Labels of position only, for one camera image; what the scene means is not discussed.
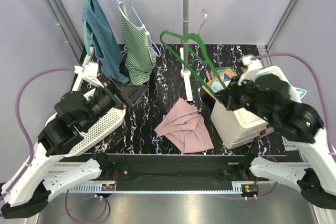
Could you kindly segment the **green striped tank top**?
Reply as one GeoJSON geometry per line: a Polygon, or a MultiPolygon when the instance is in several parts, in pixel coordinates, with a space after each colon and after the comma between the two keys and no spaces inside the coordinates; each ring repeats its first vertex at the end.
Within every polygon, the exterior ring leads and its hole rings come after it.
{"type": "Polygon", "coordinates": [[[136,26],[130,21],[125,3],[118,1],[118,9],[121,16],[122,36],[127,48],[125,66],[130,81],[133,85],[147,83],[157,57],[150,40],[150,33],[144,24],[136,26]]]}

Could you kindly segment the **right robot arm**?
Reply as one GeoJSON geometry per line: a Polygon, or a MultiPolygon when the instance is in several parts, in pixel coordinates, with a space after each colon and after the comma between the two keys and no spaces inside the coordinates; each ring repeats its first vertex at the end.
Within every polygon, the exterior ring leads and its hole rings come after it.
{"type": "Polygon", "coordinates": [[[274,131],[305,156],[310,167],[281,165],[261,156],[246,154],[236,172],[244,180],[262,177],[297,190],[316,207],[335,209],[335,162],[329,155],[327,131],[318,112],[310,105],[290,99],[288,82],[274,74],[238,83],[234,77],[215,94],[228,111],[245,109],[265,120],[274,131]]]}

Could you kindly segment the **pink tank top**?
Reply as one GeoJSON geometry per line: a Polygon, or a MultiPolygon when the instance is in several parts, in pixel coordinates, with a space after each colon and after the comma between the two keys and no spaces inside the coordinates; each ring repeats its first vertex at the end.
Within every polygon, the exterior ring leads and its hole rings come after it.
{"type": "Polygon", "coordinates": [[[155,128],[158,136],[168,138],[183,154],[214,148],[204,118],[197,107],[179,98],[155,128]]]}

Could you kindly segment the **green velvet hanger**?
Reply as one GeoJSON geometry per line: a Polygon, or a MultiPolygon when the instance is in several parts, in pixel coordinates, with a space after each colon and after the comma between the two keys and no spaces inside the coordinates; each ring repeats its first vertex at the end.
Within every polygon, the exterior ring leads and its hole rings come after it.
{"type": "Polygon", "coordinates": [[[208,11],[206,9],[203,9],[201,13],[204,15],[204,17],[198,29],[198,33],[187,33],[187,35],[181,35],[172,31],[164,30],[160,34],[160,42],[182,64],[183,67],[187,68],[187,70],[191,73],[191,75],[193,75],[203,86],[205,86],[215,96],[215,98],[217,98],[216,93],[213,92],[213,90],[207,85],[204,79],[191,67],[191,65],[187,62],[187,60],[182,59],[182,57],[179,56],[177,52],[163,40],[164,35],[169,35],[171,37],[178,38],[181,41],[181,45],[183,47],[186,46],[186,49],[184,51],[187,51],[188,54],[191,54],[194,58],[200,61],[203,66],[212,69],[214,75],[223,86],[223,89],[225,89],[226,88],[225,83],[221,80],[220,75],[216,71],[216,67],[214,66],[213,60],[209,57],[207,53],[206,45],[203,42],[202,38],[200,37],[202,27],[205,25],[208,18],[208,11]]]}

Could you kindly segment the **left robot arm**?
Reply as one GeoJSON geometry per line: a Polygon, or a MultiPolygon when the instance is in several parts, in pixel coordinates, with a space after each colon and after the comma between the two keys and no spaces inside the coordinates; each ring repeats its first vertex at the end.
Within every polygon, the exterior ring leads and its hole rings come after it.
{"type": "Polygon", "coordinates": [[[109,179],[114,163],[106,154],[95,154],[83,165],[55,177],[50,169],[84,141],[87,133],[111,109],[134,106],[148,91],[148,86],[131,85],[108,79],[95,88],[87,99],[81,91],[69,91],[54,106],[57,114],[41,131],[28,164],[14,176],[14,185],[1,184],[5,219],[29,218],[41,212],[49,202],[71,187],[91,179],[109,179]]]}

